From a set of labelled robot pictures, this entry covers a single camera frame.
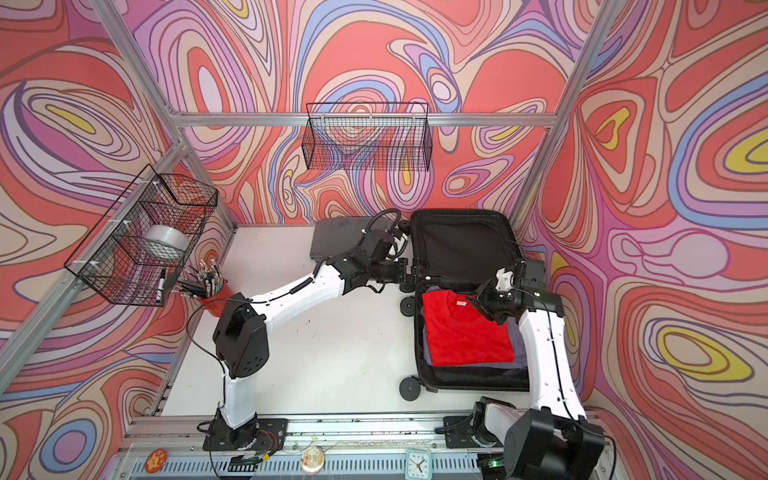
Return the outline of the purple jeans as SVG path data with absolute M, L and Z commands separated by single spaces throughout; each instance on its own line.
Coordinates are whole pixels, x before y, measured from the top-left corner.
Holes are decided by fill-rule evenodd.
M 507 328 L 507 331 L 509 335 L 509 341 L 514 353 L 513 362 L 461 364 L 461 365 L 458 365 L 458 368 L 483 367 L 483 368 L 494 368 L 494 369 L 501 369 L 501 370 L 509 370 L 509 369 L 526 370 L 528 362 L 527 362 L 527 354 L 526 354 L 522 335 L 516 325 L 509 326 Z M 422 329 L 421 337 L 423 340 L 423 354 L 422 354 L 423 359 L 430 367 L 435 368 L 436 365 L 433 363 L 431 352 L 429 349 L 426 328 Z

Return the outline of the red t-shirt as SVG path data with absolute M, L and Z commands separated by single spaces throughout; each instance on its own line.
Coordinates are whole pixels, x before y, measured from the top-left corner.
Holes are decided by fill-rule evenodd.
M 507 328 L 487 320 L 466 295 L 434 290 L 421 300 L 429 349 L 437 367 L 514 361 Z

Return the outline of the grey towel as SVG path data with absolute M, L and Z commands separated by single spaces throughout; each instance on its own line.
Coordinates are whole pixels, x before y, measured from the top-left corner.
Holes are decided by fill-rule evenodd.
M 319 261 L 344 255 L 353 259 L 371 217 L 343 217 L 318 221 L 314 227 L 309 258 Z

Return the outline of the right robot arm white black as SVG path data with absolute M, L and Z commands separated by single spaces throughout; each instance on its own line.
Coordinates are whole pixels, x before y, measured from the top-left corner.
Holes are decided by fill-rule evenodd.
M 516 321 L 528 355 L 531 404 L 518 418 L 486 400 L 482 429 L 503 446 L 507 479 L 588 479 L 606 446 L 604 430 L 589 422 L 575 391 L 565 346 L 561 296 L 513 288 L 484 290 L 473 305 L 487 319 Z

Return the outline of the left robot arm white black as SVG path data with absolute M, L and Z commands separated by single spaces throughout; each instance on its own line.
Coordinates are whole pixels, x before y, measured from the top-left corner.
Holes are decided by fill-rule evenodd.
M 280 289 L 227 298 L 212 335 L 214 356 L 224 369 L 218 413 L 226 427 L 237 431 L 256 418 L 257 372 L 270 358 L 269 337 L 277 327 L 358 288 L 402 284 L 406 278 L 405 259 L 357 258 L 347 253 L 318 262 L 311 273 Z

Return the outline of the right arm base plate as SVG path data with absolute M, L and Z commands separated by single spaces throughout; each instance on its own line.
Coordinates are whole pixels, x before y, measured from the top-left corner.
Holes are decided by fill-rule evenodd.
M 473 422 L 472 416 L 446 416 L 435 428 L 449 449 L 501 448 L 502 443 Z

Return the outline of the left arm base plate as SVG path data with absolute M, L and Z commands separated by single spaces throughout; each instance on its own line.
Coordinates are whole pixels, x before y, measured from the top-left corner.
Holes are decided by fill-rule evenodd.
M 203 449 L 208 452 L 253 451 L 273 454 L 283 449 L 288 427 L 287 418 L 253 418 L 233 429 L 216 416 L 202 422 L 198 431 L 205 434 Z

